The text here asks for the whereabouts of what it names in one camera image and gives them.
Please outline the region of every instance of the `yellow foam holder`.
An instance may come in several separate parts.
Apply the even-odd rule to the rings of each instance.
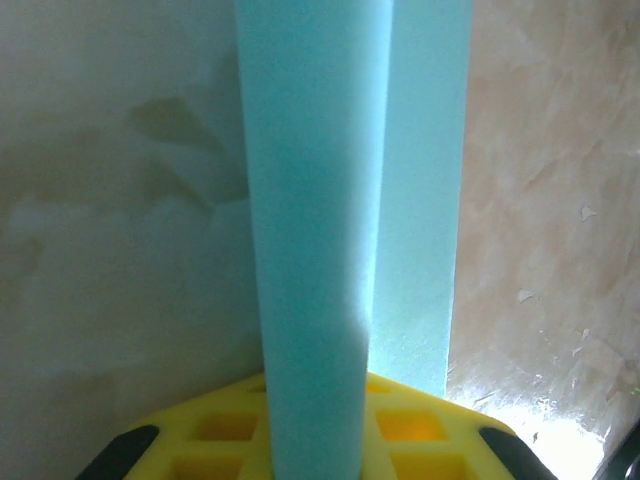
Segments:
[[[266,400],[258,375],[157,412],[78,480],[274,480]],[[363,450],[361,480],[555,478],[503,423],[371,373]]]

